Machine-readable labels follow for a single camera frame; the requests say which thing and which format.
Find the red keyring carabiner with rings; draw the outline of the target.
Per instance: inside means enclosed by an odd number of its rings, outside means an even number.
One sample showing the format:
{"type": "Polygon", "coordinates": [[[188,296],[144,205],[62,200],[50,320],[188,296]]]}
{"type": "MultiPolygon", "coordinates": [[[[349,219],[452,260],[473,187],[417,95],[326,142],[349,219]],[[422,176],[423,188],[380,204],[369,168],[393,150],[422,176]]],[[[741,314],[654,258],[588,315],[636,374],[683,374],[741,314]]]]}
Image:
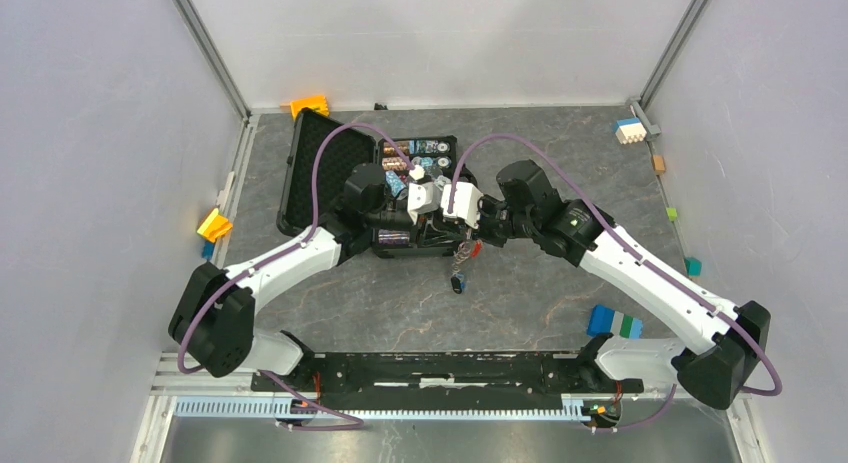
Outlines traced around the red keyring carabiner with rings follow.
{"type": "Polygon", "coordinates": [[[464,279],[465,279],[465,275],[462,271],[462,267],[468,259],[472,258],[471,254],[472,254],[473,249],[474,249],[474,247],[468,247],[467,246],[467,241],[463,241],[462,243],[459,244],[459,246],[456,249],[456,252],[454,253],[452,265],[451,265],[450,284],[451,284],[451,288],[452,288],[453,292],[456,293],[456,294],[462,294],[463,293],[463,292],[460,293],[459,278],[464,277],[464,279]]]}

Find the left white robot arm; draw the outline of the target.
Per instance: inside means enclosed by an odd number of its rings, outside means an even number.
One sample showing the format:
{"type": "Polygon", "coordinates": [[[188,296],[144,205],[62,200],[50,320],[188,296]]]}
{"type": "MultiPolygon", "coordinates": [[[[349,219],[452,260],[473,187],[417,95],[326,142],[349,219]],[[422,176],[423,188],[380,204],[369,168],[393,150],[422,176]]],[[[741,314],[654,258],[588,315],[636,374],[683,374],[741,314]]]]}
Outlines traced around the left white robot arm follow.
{"type": "Polygon", "coordinates": [[[172,317],[169,333],[178,343],[181,372],[214,377],[238,368],[273,372],[290,390],[306,388],[313,362],[295,339],[255,326],[258,312],[300,282],[363,253],[377,229],[405,229],[420,216],[436,215],[464,231],[477,228],[482,194],[471,182],[431,180],[412,171],[406,210],[384,210],[388,185],[383,168],[355,167],[326,208],[313,205],[313,222],[290,241],[246,262],[219,268],[198,266],[172,317]]]}

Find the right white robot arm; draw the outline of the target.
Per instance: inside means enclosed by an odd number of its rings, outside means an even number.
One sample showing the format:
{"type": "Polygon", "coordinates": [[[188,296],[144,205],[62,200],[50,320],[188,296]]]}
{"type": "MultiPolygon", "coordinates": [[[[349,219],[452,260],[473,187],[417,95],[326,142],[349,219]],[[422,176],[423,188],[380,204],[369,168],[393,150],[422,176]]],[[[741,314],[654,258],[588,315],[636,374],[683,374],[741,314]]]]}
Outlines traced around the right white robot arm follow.
{"type": "Polygon", "coordinates": [[[602,391],[615,380],[640,379],[681,386],[699,402],[724,410],[766,362],[770,312],[751,300],[738,305],[658,260],[621,225],[584,199],[563,199],[532,160],[497,176],[503,197],[460,182],[443,197],[479,240],[503,246],[532,240],[544,253],[601,278],[658,318],[673,335],[637,339],[604,333],[577,365],[580,383],[602,391]]]}

